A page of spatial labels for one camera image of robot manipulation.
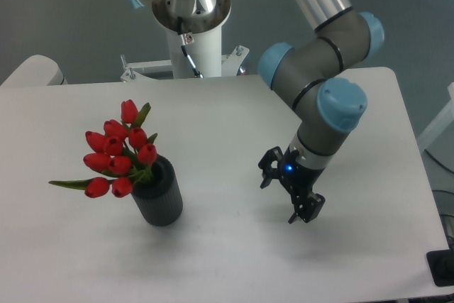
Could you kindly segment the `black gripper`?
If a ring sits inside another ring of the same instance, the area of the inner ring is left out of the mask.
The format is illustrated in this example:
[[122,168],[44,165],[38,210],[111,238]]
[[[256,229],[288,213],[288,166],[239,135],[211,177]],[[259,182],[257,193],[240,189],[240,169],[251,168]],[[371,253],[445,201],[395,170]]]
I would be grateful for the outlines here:
[[304,167],[291,155],[283,157],[282,150],[278,146],[265,152],[258,167],[262,170],[260,189],[269,186],[272,180],[279,180],[289,192],[294,207],[294,213],[288,220],[289,224],[292,224],[297,218],[309,223],[319,215],[326,199],[322,195],[314,193],[312,188],[321,174],[321,169],[313,170]]

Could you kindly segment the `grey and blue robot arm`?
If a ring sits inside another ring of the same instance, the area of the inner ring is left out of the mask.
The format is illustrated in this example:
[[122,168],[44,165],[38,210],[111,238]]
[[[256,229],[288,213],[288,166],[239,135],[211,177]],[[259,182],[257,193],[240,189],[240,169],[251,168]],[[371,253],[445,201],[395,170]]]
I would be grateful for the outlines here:
[[[221,28],[231,0],[129,0],[148,6],[167,34],[173,77],[236,75],[239,63],[221,53]],[[384,30],[371,13],[357,13],[349,0],[296,0],[316,38],[302,48],[277,43],[260,58],[268,87],[301,119],[285,151],[273,148],[259,163],[262,185],[279,180],[289,193],[293,218],[310,222],[325,199],[313,185],[367,108],[364,91],[341,77],[376,52]]]

